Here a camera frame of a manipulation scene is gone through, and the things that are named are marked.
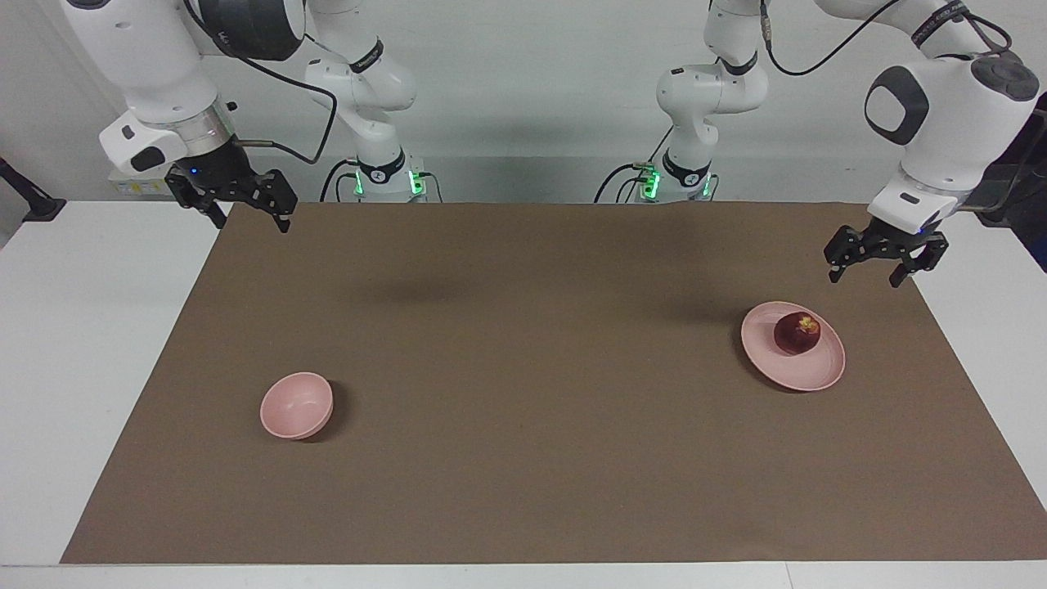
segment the apple on plate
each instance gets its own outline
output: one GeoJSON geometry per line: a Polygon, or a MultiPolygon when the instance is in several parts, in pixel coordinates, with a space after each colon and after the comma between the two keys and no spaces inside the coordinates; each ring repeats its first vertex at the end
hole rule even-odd
{"type": "Polygon", "coordinates": [[[802,355],[818,345],[822,326],[810,314],[789,314],[775,324],[775,344],[787,355],[802,355]]]}

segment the white table surface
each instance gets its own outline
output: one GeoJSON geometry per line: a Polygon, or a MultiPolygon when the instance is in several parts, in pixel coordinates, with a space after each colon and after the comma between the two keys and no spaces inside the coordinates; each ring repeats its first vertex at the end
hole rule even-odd
{"type": "MultiPolygon", "coordinates": [[[[943,228],[917,284],[1044,502],[1047,274],[1008,230],[943,228]]],[[[172,203],[70,202],[0,250],[0,588],[1047,588],[1047,561],[58,566],[217,233],[172,203]]],[[[887,279],[872,265],[851,271],[887,279]]]]}

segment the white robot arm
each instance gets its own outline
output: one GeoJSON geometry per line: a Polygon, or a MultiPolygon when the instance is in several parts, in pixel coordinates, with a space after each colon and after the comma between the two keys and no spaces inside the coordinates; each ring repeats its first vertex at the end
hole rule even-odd
{"type": "MultiPolygon", "coordinates": [[[[215,201],[230,200],[269,212],[286,231],[297,197],[279,169],[257,174],[244,151],[244,146],[285,148],[237,137],[218,88],[203,72],[200,60],[202,54],[219,53],[244,60],[286,60],[305,36],[305,1],[60,1],[92,61],[127,100],[128,112],[99,136],[110,160],[131,175],[170,167],[165,179],[178,202],[204,212],[219,227],[225,216],[215,201]]],[[[332,95],[338,97],[338,113],[347,120],[362,119],[361,109],[410,106],[414,81],[409,72],[382,59],[377,37],[369,35],[357,18],[359,1],[314,0],[313,4],[319,36],[337,55],[328,60],[325,73],[332,73],[339,64],[342,69],[366,70],[340,78],[317,76],[322,83],[319,88],[330,86],[332,95]]],[[[315,96],[333,106],[330,96],[318,92],[315,96]]],[[[402,153],[392,126],[377,120],[351,126],[361,166],[381,167],[402,153]]],[[[318,156],[299,157],[312,163],[318,156]]]]}
{"type": "MultiPolygon", "coordinates": [[[[927,58],[894,66],[874,82],[866,118],[882,136],[905,146],[898,171],[873,198],[865,231],[842,227],[826,247],[830,278],[870,257],[898,258],[891,276],[932,269],[948,242],[937,224],[963,204],[985,167],[1025,124],[1039,94],[1035,75],[1011,53],[994,50],[959,0],[815,0],[825,13],[887,24],[904,31],[927,58]]],[[[717,139],[710,114],[743,112],[766,95],[756,61],[771,46],[770,0],[714,0],[706,44],[711,66],[663,75],[659,104],[673,120],[661,162],[662,189],[693,198],[706,178],[717,139]]]]}
{"type": "MultiPolygon", "coordinates": [[[[708,179],[719,140],[708,116],[755,110],[767,97],[767,73],[757,63],[759,0],[714,0],[705,40],[716,63],[678,67],[659,81],[658,103],[673,124],[658,166],[665,178],[659,194],[670,199],[696,197],[708,179]]],[[[655,197],[644,195],[641,201],[655,197]]]]}
{"type": "MultiPolygon", "coordinates": [[[[360,163],[358,196],[369,201],[407,202],[419,194],[410,156],[385,112],[409,108],[418,89],[406,68],[385,53],[385,46],[361,14],[362,0],[310,0],[317,44],[330,56],[306,69],[306,82],[338,97],[338,116],[349,126],[360,163]]],[[[328,96],[313,99],[331,108],[328,96]]]]}

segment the green indicator light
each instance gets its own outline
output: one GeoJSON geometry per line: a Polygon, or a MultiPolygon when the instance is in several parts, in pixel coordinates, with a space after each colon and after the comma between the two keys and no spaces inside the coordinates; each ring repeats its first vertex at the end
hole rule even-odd
{"type": "Polygon", "coordinates": [[[647,178],[644,184],[644,198],[647,200],[654,200],[658,198],[658,186],[662,183],[662,173],[656,169],[652,169],[650,176],[647,178]]]}
{"type": "Polygon", "coordinates": [[[418,175],[414,171],[408,169],[407,174],[410,175],[410,185],[411,189],[415,191],[415,196],[418,196],[425,191],[425,182],[418,179],[418,175]]]}

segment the gray wall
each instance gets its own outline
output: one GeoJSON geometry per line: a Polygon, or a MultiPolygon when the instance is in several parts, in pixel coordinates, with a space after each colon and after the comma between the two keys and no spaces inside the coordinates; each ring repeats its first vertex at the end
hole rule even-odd
{"type": "MultiPolygon", "coordinates": [[[[0,2],[0,153],[57,196],[116,198],[96,134],[124,107],[79,49],[60,2],[0,2]]],[[[780,4],[772,6],[776,47],[793,67],[816,61],[856,24],[809,1],[780,4]]],[[[1042,0],[968,5],[1009,29],[1026,62],[1047,72],[1042,0]]],[[[584,201],[617,163],[645,158],[668,127],[654,100],[662,71],[712,61],[701,42],[705,7],[704,0],[372,0],[365,9],[389,53],[419,78],[418,103],[395,119],[449,199],[584,201]]],[[[307,45],[273,67],[300,76],[318,55],[307,45]]],[[[772,72],[763,108],[717,119],[721,197],[868,200],[900,153],[867,128],[866,90],[886,67],[918,59],[901,33],[873,26],[810,76],[772,72]]],[[[224,58],[207,58],[204,67],[224,97],[240,103],[241,136],[315,145],[325,112],[304,92],[224,58]]],[[[352,155],[347,135],[336,131],[329,153],[352,155]]],[[[315,198],[326,166],[259,159],[273,163],[304,198],[315,198]]],[[[7,200],[0,191],[0,233],[21,216],[7,200]]]]}

